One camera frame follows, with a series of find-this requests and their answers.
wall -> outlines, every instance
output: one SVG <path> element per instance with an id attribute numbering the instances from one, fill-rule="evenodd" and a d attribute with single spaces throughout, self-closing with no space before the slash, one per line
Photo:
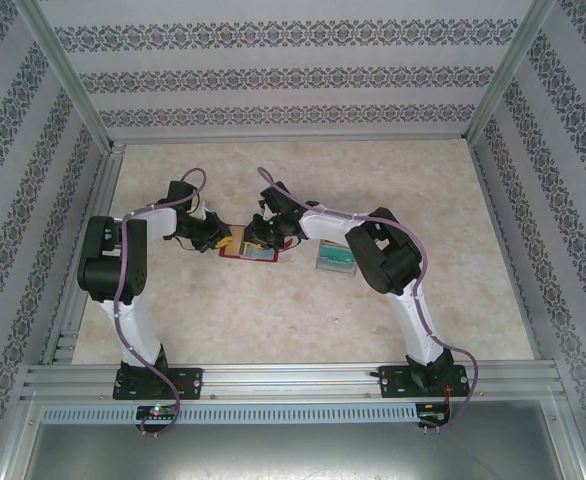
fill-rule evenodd
<path id="1" fill-rule="evenodd" d="M 586 443 L 586 2 L 554 5 L 475 153 L 535 341 Z"/>
<path id="2" fill-rule="evenodd" d="M 101 155 L 10 1 L 0 0 L 0 436 L 39 363 Z"/>
<path id="3" fill-rule="evenodd" d="M 40 3 L 116 139 L 462 134 L 530 4 Z"/>

purple cable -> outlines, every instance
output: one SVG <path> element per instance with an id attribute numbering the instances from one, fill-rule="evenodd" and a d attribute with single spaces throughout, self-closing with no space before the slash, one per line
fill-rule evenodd
<path id="1" fill-rule="evenodd" d="M 422 255 L 422 273 L 417 278 L 415 285 L 413 285 L 413 297 L 415 298 L 415 306 L 417 307 L 417 313 L 418 313 L 418 316 L 420 317 L 420 322 L 422 323 L 422 326 L 424 327 L 424 330 L 426 330 L 426 333 L 428 334 L 428 336 L 431 337 L 435 343 L 437 343 L 442 348 L 448 348 L 449 350 L 452 350 L 454 352 L 458 352 L 463 355 L 466 355 L 467 357 L 469 357 L 469 359 L 471 360 L 471 363 L 473 364 L 473 382 L 471 383 L 471 388 L 469 389 L 469 394 L 464 399 L 464 402 L 462 403 L 462 406 L 458 410 L 455 417 L 453 417 L 447 424 L 445 424 L 440 429 L 444 430 L 445 428 L 450 427 L 453 423 L 455 423 L 457 421 L 457 419 L 460 417 L 462 412 L 464 412 L 464 410 L 466 410 L 466 407 L 468 406 L 468 404 L 471 400 L 471 397 L 473 396 L 473 393 L 475 392 L 475 387 L 477 386 L 480 368 L 477 363 L 477 360 L 475 359 L 475 357 L 473 356 L 473 354 L 471 352 L 469 352 L 468 350 L 464 350 L 463 348 L 454 347 L 452 345 L 444 343 L 442 340 L 440 340 L 437 336 L 435 336 L 433 334 L 433 331 L 429 328 L 429 325 L 426 322 L 426 318 L 424 317 L 424 312 L 422 311 L 422 306 L 420 305 L 420 300 L 418 297 L 417 290 L 418 290 L 418 287 L 420 286 L 420 284 L 422 283 L 422 280 L 424 280 L 424 277 L 426 276 L 426 271 L 429 266 L 429 260 L 428 260 L 427 254 L 426 254 L 426 248 L 424 248 L 424 245 L 422 244 L 420 239 L 417 237 L 417 235 L 415 235 L 410 229 L 401 225 L 399 222 L 394 222 L 393 220 L 388 220 L 386 218 L 370 217 L 368 215 L 349 215 L 348 213 L 338 212 L 335 210 L 330 210 L 328 208 L 313 207 L 313 206 L 308 205 L 308 204 L 304 203 L 303 201 L 299 200 L 297 197 L 290 194 L 289 192 L 287 192 L 283 188 L 280 188 L 275 183 L 273 176 L 264 167 L 258 167 L 257 172 L 260 174 L 260 176 L 264 180 L 266 180 L 266 182 L 271 187 L 275 188 L 282 195 L 284 195 L 288 199 L 294 201 L 298 205 L 306 208 L 307 210 L 311 210 L 313 212 L 320 213 L 320 214 L 328 213 L 330 215 L 335 215 L 337 217 L 347 218 L 349 220 L 357 220 L 357 221 L 362 221 L 362 222 L 384 223 L 384 224 L 389 225 L 391 227 L 397 228 L 401 232 L 405 233 L 406 235 L 409 236 L 409 238 L 413 241 L 413 243 L 415 243 L 418 250 L 420 251 L 420 254 Z"/>
<path id="2" fill-rule="evenodd" d="M 173 426 L 177 422 L 177 420 L 180 416 L 180 393 L 177 391 L 177 388 L 175 387 L 175 385 L 173 385 L 173 382 L 166 375 L 164 375 L 157 368 L 155 368 L 155 366 L 152 363 L 147 362 L 144 359 L 144 357 L 142 357 L 142 355 L 140 355 L 139 353 L 137 353 L 134 350 L 134 348 L 126 340 L 126 337 L 124 337 L 124 333 L 122 332 L 122 326 L 120 325 L 120 305 L 119 304 L 120 304 L 120 297 L 122 296 L 122 291 L 124 290 L 124 282 L 126 281 L 126 268 L 128 265 L 128 238 L 127 238 L 128 234 L 126 231 L 126 224 L 131 218 L 135 217 L 136 215 L 150 212 L 152 210 L 173 208 L 177 205 L 188 202 L 189 200 L 194 198 L 196 195 L 198 195 L 202 191 L 204 186 L 206 185 L 206 172 L 203 169 L 201 169 L 199 167 L 192 168 L 184 174 L 184 176 L 182 177 L 181 180 L 184 181 L 184 179 L 186 177 L 188 177 L 193 172 L 200 172 L 202 174 L 202 184 L 198 188 L 196 188 L 195 191 L 191 195 L 189 195 L 188 197 L 185 197 L 181 200 L 176 200 L 176 201 L 170 202 L 170 203 L 163 203 L 163 204 L 159 205 L 158 208 L 155 208 L 156 205 L 149 205 L 147 207 L 142 207 L 138 210 L 135 210 L 134 212 L 127 213 L 126 215 L 124 215 L 124 218 L 122 218 L 122 224 L 121 224 L 122 252 L 121 252 L 120 258 L 122 259 L 122 267 L 120 269 L 120 280 L 117 285 L 117 290 L 115 291 L 115 296 L 113 297 L 113 317 L 115 320 L 115 331 L 117 332 L 117 336 L 120 337 L 120 341 L 122 342 L 122 345 L 124 345 L 124 348 L 126 348 L 129 352 L 131 352 L 131 354 L 135 358 L 137 358 L 140 361 L 140 363 L 142 363 L 142 365 L 144 365 L 146 368 L 151 370 L 155 375 L 160 377 L 160 379 L 171 388 L 171 391 L 173 392 L 173 396 L 175 397 L 175 415 L 173 416 L 173 420 L 171 420 L 171 423 L 166 425 L 159 432 L 153 433 L 153 436 L 156 438 L 159 437 L 160 435 L 164 435 L 166 432 L 168 432 L 171 428 L 173 428 Z M 142 435 L 147 435 L 148 433 L 150 433 L 150 432 L 147 432 L 146 430 L 144 430 L 144 424 L 146 423 L 146 420 L 148 418 L 149 417 L 143 418 L 142 422 L 140 424 L 140 430 L 142 431 Z"/>

